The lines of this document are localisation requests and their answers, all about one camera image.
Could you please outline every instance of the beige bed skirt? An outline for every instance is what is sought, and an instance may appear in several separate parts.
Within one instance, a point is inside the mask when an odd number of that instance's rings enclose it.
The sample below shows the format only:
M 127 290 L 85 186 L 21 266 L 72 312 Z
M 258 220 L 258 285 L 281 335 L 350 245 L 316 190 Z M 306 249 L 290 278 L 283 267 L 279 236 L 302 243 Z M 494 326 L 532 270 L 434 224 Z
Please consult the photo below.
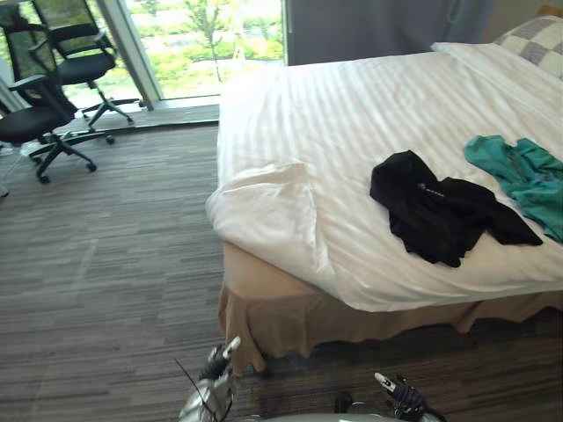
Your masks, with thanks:
M 365 312 L 348 307 L 324 291 L 271 266 L 232 244 L 223 244 L 224 280 L 219 322 L 226 339 L 242 339 L 233 371 L 266 368 L 263 354 L 282 357 L 297 351 L 307 357 L 328 341 L 384 340 L 402 331 L 450 324 L 468 332 L 479 318 L 520 323 L 541 309 L 563 310 L 563 292 L 510 296 L 483 302 L 395 312 Z

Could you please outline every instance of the chair seat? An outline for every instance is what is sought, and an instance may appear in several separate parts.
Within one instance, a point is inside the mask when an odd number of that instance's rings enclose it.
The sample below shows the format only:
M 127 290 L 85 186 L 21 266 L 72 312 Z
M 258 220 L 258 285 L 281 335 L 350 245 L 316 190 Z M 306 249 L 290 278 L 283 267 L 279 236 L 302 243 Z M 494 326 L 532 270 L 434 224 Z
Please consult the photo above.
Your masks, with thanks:
M 66 123 L 56 110 L 49 107 L 18 110 L 0 119 L 0 141 L 20 145 Z
M 115 67 L 113 59 L 105 54 L 72 57 L 59 64 L 62 85 L 84 84 L 102 77 Z

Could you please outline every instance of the black office chair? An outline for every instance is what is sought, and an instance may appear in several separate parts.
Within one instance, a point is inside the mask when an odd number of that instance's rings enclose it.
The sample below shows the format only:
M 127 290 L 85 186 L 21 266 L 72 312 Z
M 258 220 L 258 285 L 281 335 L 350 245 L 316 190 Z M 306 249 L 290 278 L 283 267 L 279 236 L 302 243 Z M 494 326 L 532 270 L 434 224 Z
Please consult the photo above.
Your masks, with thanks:
M 72 148 L 72 145 L 100 137 L 100 134 L 74 136 L 65 140 L 53 133 L 56 128 L 72 121 L 77 109 L 62 93 L 47 30 L 41 25 L 28 24 L 19 15 L 17 5 L 0 5 L 0 26 L 8 41 L 16 81 L 9 85 L 9 89 L 17 91 L 31 106 L 7 113 L 0 119 L 0 141 L 18 147 L 49 134 L 50 143 L 30 155 L 40 164 L 36 175 L 41 183 L 49 182 L 43 173 L 62 152 L 83 158 L 88 163 L 86 167 L 95 171 L 96 164 Z M 48 155 L 41 160 L 39 155 L 46 152 Z
M 100 104 L 81 110 L 90 129 L 93 130 L 92 125 L 107 111 L 121 114 L 132 124 L 133 119 L 118 106 L 138 102 L 138 98 L 108 99 L 94 82 L 115 67 L 117 49 L 106 33 L 98 28 L 86 1 L 33 0 L 33 5 L 41 22 L 50 31 L 56 50 L 64 59 L 59 64 L 61 84 L 88 84 L 102 99 Z M 96 53 L 84 55 L 84 52 Z M 88 119 L 85 113 L 94 110 L 96 112 Z

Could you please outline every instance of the glass door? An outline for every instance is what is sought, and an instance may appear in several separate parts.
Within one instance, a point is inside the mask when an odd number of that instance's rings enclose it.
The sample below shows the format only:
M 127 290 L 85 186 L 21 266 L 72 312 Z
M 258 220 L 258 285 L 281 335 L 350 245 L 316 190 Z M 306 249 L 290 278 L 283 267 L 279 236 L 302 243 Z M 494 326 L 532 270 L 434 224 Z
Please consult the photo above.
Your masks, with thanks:
M 284 64 L 282 0 L 126 0 L 164 98 Z
M 86 1 L 91 9 L 92 15 L 98 23 L 98 26 L 100 28 L 106 27 L 106 23 L 99 12 L 96 0 Z M 28 22 L 32 24 L 40 24 L 39 16 L 35 12 L 35 9 L 30 1 L 20 3 L 19 11 Z M 107 32 L 107 35 L 110 38 L 112 37 L 112 34 L 109 32 Z M 55 56 L 58 61 L 62 60 L 57 53 L 55 53 Z M 3 66 L 5 63 L 8 67 L 10 67 L 9 72 L 4 72 L 10 74 L 3 76 L 7 82 L 11 82 L 11 59 L 10 54 L 8 53 L 8 46 L 4 39 L 4 33 L 2 31 L 0 31 L 0 62 L 2 62 L 0 63 L 0 66 Z M 133 79 L 129 75 L 123 60 L 119 56 L 117 57 L 115 68 L 110 69 L 96 82 L 102 91 L 112 98 L 140 98 L 139 91 L 136 89 Z M 99 103 L 98 93 L 95 90 L 88 88 L 88 85 L 86 84 L 66 85 L 62 88 L 66 97 L 77 108 L 93 106 Z

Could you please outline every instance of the bed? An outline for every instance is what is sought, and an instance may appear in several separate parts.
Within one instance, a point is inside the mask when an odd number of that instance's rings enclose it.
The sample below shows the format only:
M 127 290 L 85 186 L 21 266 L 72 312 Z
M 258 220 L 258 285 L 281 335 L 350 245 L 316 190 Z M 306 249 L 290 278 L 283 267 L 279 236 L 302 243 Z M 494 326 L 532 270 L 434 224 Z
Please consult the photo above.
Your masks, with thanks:
M 563 310 L 563 246 L 538 224 L 526 220 L 541 246 L 500 246 L 485 234 L 450 268 L 407 253 L 368 195 L 371 169 L 411 149 L 439 179 L 485 186 L 517 210 L 465 161 L 463 146 L 475 135 L 528 137 L 561 159 L 561 110 L 558 75 L 496 44 L 439 43 L 431 53 L 297 66 L 233 84 L 207 210 L 224 240 L 220 325 L 227 339 L 243 340 L 235 373 L 263 370 L 263 354 L 306 356 L 326 341 L 430 324 L 465 332 L 478 318 L 521 322 Z

